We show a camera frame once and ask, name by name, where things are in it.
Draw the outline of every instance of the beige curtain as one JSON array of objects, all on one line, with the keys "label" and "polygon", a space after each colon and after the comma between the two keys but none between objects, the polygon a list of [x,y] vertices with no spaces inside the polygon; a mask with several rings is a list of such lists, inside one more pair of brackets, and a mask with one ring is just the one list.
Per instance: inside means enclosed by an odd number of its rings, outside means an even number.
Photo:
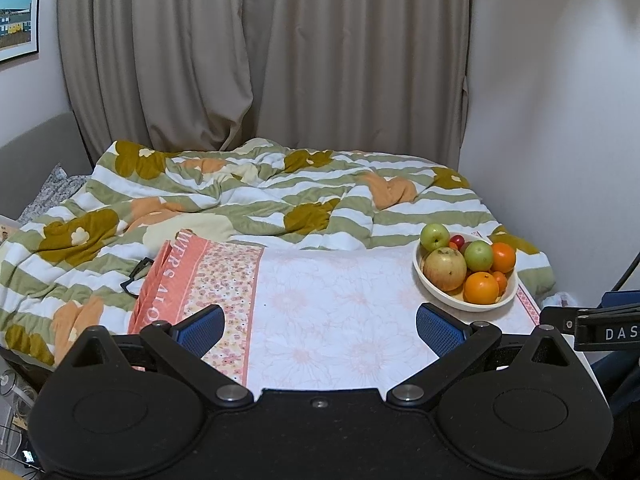
[{"label": "beige curtain", "polygon": [[470,0],[58,0],[94,160],[241,138],[458,165]]},{"label": "beige curtain", "polygon": [[238,142],[252,102],[241,0],[58,0],[66,86],[91,156]]},{"label": "beige curtain", "polygon": [[456,168],[470,0],[243,0],[246,136]]}]

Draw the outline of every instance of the striped blanket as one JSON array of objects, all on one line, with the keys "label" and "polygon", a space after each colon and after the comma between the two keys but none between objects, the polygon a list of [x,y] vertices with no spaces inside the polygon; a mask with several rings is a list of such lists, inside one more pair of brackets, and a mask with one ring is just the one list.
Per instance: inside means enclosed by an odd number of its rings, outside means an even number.
[{"label": "striped blanket", "polygon": [[[0,246],[2,343],[52,365],[87,326],[127,333],[135,300],[121,284],[180,230],[278,249],[364,250],[406,245],[432,222],[511,244],[532,294],[553,285],[543,253],[500,225],[463,176],[427,160],[265,139],[207,153],[117,141],[83,190]],[[131,292],[143,281],[135,278]]]}]

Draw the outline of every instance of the wall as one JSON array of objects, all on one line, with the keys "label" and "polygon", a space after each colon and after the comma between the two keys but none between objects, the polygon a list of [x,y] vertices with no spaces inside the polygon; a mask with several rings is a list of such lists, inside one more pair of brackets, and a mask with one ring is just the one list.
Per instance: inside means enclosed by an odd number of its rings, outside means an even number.
[{"label": "wall", "polygon": [[473,0],[460,171],[585,306],[640,250],[639,23],[640,0]]},{"label": "wall", "polygon": [[71,110],[60,61],[56,0],[40,0],[40,51],[0,64],[0,146]]}]

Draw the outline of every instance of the framed picture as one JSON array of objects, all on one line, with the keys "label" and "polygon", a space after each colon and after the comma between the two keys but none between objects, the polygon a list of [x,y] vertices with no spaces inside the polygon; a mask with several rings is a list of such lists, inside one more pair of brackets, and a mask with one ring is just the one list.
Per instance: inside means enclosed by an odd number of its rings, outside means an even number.
[{"label": "framed picture", "polygon": [[40,0],[0,0],[0,63],[38,51]]}]

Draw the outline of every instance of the fruit bowl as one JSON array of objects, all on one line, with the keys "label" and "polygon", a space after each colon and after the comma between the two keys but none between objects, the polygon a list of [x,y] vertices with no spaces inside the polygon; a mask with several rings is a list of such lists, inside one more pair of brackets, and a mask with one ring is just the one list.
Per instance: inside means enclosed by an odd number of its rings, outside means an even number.
[{"label": "fruit bowl", "polygon": [[[470,235],[468,233],[459,233],[451,231],[450,235],[462,235],[467,242],[473,242],[475,240],[484,240],[479,236]],[[431,283],[426,276],[422,273],[422,260],[427,256],[427,251],[424,250],[422,245],[420,244],[420,240],[415,243],[415,251],[414,251],[414,269],[415,272],[418,273],[418,278],[425,286],[425,288],[434,296],[437,300],[440,300],[442,303],[452,306],[453,308],[457,308],[459,310],[465,310],[466,312],[486,312],[488,310],[493,310],[494,308],[500,308],[509,303],[516,295],[518,290],[518,273],[516,269],[511,271],[511,275],[507,280],[507,288],[505,289],[503,295],[498,298],[495,303],[489,305],[480,305],[474,303],[467,303],[463,300],[463,295],[461,290],[457,290],[456,294],[454,292],[448,293],[443,292],[439,288],[437,288],[433,283]]]}]

